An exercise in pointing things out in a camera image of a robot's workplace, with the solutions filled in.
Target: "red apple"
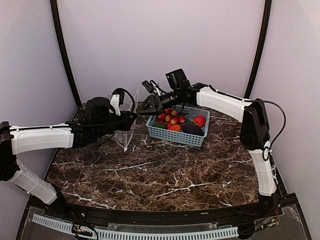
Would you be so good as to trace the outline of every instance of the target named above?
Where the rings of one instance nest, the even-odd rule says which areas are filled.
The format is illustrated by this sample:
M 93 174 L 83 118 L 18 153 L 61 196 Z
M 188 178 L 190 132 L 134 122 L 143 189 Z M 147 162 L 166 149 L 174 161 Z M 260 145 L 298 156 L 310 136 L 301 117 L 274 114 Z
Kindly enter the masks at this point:
M 180 116 L 180 117 L 178 118 L 178 120 L 179 120 L 179 123 L 180 123 L 180 124 L 183 124 L 183 123 L 186 121 L 186 119 L 185 119 L 184 116 Z
M 179 120 L 178 120 L 178 118 L 174 117 L 174 118 L 171 119 L 170 123 L 171 123 L 172 125 L 176 125 L 176 124 L 179 123 Z
M 193 119 L 193 122 L 200 128 L 202 128 L 204 125 L 206 125 L 206 118 L 204 116 L 197 116 L 195 119 Z
M 165 121 L 166 121 L 167 123 L 169 123 L 169 122 L 171 121 L 171 119 L 172 119 L 172 116 L 171 116 L 171 115 L 167 115 L 167 116 L 165 117 Z
M 179 113 L 178 113 L 176 110 L 174 110 L 174 111 L 171 112 L 171 115 L 172 115 L 172 116 L 175 116 L 175 117 L 178 116 L 178 114 L 179 114 Z
M 161 115 L 158 116 L 158 119 L 161 121 L 165 121 L 166 115 L 164 113 L 162 113 Z
M 165 110 L 165 114 L 167 114 L 167 115 L 170 115 L 171 112 L 172 112 L 172 109 L 171 109 L 171 108 L 168 108 L 168 109 Z

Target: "purple eggplant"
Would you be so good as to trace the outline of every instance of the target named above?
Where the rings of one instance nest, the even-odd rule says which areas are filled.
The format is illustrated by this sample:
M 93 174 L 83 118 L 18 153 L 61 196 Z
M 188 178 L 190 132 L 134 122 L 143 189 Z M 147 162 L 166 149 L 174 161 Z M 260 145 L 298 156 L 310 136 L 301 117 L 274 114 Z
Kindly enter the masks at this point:
M 202 129 L 198 126 L 194 126 L 194 125 L 190 125 L 190 124 L 183 124 L 182 126 L 182 131 L 185 134 L 193 134 L 193 135 L 198 135 L 198 136 L 203 136 L 204 135 L 204 131 L 202 131 Z

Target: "wire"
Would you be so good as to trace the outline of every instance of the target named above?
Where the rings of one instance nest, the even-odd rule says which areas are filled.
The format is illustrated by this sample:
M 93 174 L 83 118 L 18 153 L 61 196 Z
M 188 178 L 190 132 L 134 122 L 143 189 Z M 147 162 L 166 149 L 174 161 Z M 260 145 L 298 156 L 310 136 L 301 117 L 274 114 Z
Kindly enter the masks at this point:
M 182 103 L 182 108 L 181 108 L 180 112 L 178 113 L 178 115 L 181 115 L 182 112 L 184 111 L 184 109 L 185 109 L 185 102 Z
M 106 140 L 104 140 L 104 141 L 98 143 L 97 145 L 95 145 L 95 147 L 97 147 L 97 148 L 101 147 L 101 146 L 102 146 L 103 144 L 105 144 L 107 141 L 110 141 L 110 140 L 114 137 L 114 135 L 115 135 L 115 133 L 112 133 L 111 136 L 109 136 L 108 138 L 106 138 Z
M 98 232 L 95 230 L 95 228 L 92 227 L 92 226 L 90 226 L 89 224 L 87 224 L 87 223 L 85 223 L 85 222 L 81 222 L 81 221 L 76 220 L 76 215 L 75 215 L 73 212 L 70 212 L 70 214 L 73 213 L 74 220 L 59 215 L 59 214 L 56 213 L 56 211 L 53 210 L 53 209 L 51 209 L 51 212 L 52 212 L 53 214 L 57 215 L 60 219 L 63 219 L 63 220 L 66 220 L 66 221 L 71 221 L 71 222 L 72 222 L 72 226 L 76 223 L 76 224 L 79 225 L 79 228 L 80 228 L 81 226 L 84 226 L 84 227 L 89 228 L 90 230 L 92 230 L 92 231 L 94 232 L 94 234 L 95 234 L 95 236 L 96 236 L 96 239 L 95 239 L 95 240 L 99 240 L 99 235 L 98 235 Z
M 277 205 L 278 205 L 278 204 L 275 204 L 275 207 L 273 207 L 273 209 L 269 211 L 269 213 L 267 214 L 267 216 L 266 216 L 263 220 L 257 222 L 256 224 L 254 224 L 254 226 L 248 228 L 247 230 L 244 230 L 244 231 L 239 232 L 238 234 L 251 235 L 251 234 L 254 234 L 254 233 L 256 233 L 256 232 L 259 232 L 259 231 L 265 229 L 265 226 L 271 224 L 271 223 L 272 223 L 273 221 L 275 221 L 276 219 L 279 219 L 279 221 L 280 221 L 279 212 L 278 212 L 278 210 L 277 210 Z M 276 213 L 276 215 L 277 215 L 276 218 L 274 218 L 274 219 L 270 220 L 269 222 L 263 224 L 260 228 L 256 229 L 255 231 L 248 232 L 248 231 L 250 231 L 251 229 L 256 228 L 257 226 L 259 226 L 259 225 L 260 225 L 261 223 L 263 223 L 265 220 L 267 220 L 267 219 L 270 217 L 271 213 L 273 213 L 273 212 Z
M 214 92 L 217 91 L 216 89 L 214 89 L 214 88 L 211 86 L 211 84 L 209 85 L 209 88 L 211 88 L 211 90 L 214 91 Z
M 161 91 L 161 94 L 163 94 L 163 93 L 167 94 L 166 91 L 164 91 L 164 90 L 162 90 L 162 89 L 160 88 L 160 84 L 159 84 L 159 83 L 156 83 L 156 82 L 153 81 L 153 80 L 151 80 L 150 83 L 154 84 L 154 85 Z
M 275 225 L 278 225 L 278 224 L 279 224 L 279 221 L 280 221 L 279 214 L 277 214 L 277 217 L 276 217 L 276 218 L 273 218 L 273 219 L 271 219 L 270 221 L 268 221 L 267 223 L 261 225 L 258 229 L 254 230 L 254 231 L 252 231 L 252 232 L 247 232 L 247 231 L 239 232 L 239 234 L 242 234 L 242 235 L 251 235 L 251 234 L 257 233 L 257 232 L 259 232 L 259 231 L 261 231 L 261 230 L 266 229 L 266 227 L 271 228 L 271 227 L 273 227 L 273 226 L 275 226 Z
M 283 126 L 281 128 L 281 130 L 279 131 L 279 133 L 274 137 L 274 139 L 272 140 L 272 142 L 270 143 L 270 147 L 268 146 L 265 146 L 264 149 L 263 149 L 263 152 L 262 152 L 262 158 L 263 160 L 267 161 L 269 158 L 270 158 L 270 150 L 273 146 L 273 144 L 275 143 L 276 139 L 281 135 L 281 133 L 284 131 L 285 127 L 286 127 L 286 123 L 287 123 L 287 116 L 286 116 L 286 113 L 285 111 L 283 110 L 283 108 L 273 102 L 273 101 L 267 101 L 267 100 L 244 100 L 246 103 L 266 103 L 266 104 L 272 104 L 272 105 L 275 105 L 276 107 L 278 107 L 282 114 L 283 114 Z M 268 151 L 268 155 L 267 155 L 267 158 L 265 158 L 265 151 Z
M 270 144 L 270 148 L 269 148 L 269 149 L 271 149 L 271 147 L 272 147 L 272 145 L 274 144 L 274 142 L 276 141 L 276 139 L 280 136 L 280 134 L 284 131 L 284 129 L 285 129 L 285 127 L 286 127 L 287 117 L 286 117 L 285 111 L 283 110 L 283 108 L 282 108 L 279 104 L 277 104 L 277 103 L 275 103 L 275 102 L 273 102 L 273 101 L 267 101 L 267 100 L 244 100 L 244 101 L 247 102 L 247 103 L 266 103 L 266 104 L 272 104 L 272 105 L 275 105 L 276 107 L 278 107 L 278 108 L 281 110 L 281 112 L 282 112 L 282 114 L 283 114 L 283 126 L 282 126 L 281 130 L 279 131 L 279 133 L 278 133 L 278 134 L 275 136 L 275 138 L 272 140 L 272 142 L 271 142 L 271 144 Z
M 276 213 L 276 215 L 277 215 L 277 218 L 278 218 L 278 224 L 279 224 L 279 222 L 280 222 L 280 216 L 279 216 L 279 212 L 278 212 L 278 210 L 275 210 L 275 213 Z

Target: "blue basket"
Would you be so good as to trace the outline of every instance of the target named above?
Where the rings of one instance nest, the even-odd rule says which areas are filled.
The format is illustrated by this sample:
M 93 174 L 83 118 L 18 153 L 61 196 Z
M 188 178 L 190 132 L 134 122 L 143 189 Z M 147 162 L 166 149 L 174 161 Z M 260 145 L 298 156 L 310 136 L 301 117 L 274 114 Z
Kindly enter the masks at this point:
M 182 106 L 177 105 L 175 107 L 172 107 L 172 109 L 179 112 L 182 109 Z M 167 129 L 154 127 L 153 125 L 157 122 L 158 116 L 150 116 L 146 123 L 146 126 L 149 130 L 150 137 L 155 139 L 162 139 L 170 142 L 175 142 L 179 144 L 201 147 L 205 137 L 208 134 L 210 112 L 203 109 L 197 109 L 197 108 L 185 106 L 183 113 L 187 114 L 185 117 L 191 121 L 193 121 L 194 118 L 197 116 L 205 117 L 206 119 L 205 126 L 201 128 L 204 132 L 204 136 L 188 134 L 182 131 L 180 132 L 170 131 Z

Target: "marble tabletop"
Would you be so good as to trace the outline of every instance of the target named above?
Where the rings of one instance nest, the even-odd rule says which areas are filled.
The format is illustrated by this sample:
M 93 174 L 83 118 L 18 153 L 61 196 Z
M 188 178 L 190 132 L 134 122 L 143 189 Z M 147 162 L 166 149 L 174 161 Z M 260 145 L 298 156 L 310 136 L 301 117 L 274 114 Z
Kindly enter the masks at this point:
M 106 209 L 190 211 L 257 202 L 258 180 L 239 140 L 241 124 L 209 111 L 202 147 L 150 138 L 149 117 L 139 116 L 126 152 L 108 136 L 60 149 L 46 180 L 69 203 Z M 76 118 L 83 114 L 82 107 Z

